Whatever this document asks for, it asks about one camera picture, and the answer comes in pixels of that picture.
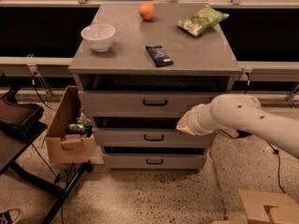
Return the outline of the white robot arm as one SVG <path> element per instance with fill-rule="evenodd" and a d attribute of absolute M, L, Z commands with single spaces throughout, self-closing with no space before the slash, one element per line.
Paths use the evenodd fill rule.
<path fill-rule="evenodd" d="M 263 111 L 252 95 L 219 95 L 208 104 L 194 106 L 177 124 L 179 131 L 191 135 L 206 135 L 221 128 L 254 134 L 299 158 L 299 120 Z"/>

